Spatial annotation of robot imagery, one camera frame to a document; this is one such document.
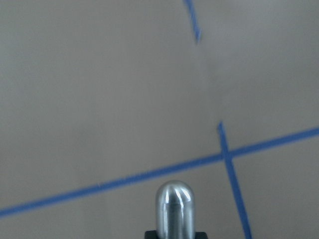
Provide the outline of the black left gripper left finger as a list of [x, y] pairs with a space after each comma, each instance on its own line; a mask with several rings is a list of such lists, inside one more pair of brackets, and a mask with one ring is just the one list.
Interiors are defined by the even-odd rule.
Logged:
[[157, 239], [157, 232], [156, 231], [146, 231], [145, 232], [145, 239]]

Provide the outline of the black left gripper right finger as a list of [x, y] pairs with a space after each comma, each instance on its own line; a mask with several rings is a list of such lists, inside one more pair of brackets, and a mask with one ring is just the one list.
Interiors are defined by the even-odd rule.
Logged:
[[206, 232], [196, 232], [195, 239], [207, 239], [207, 233]]

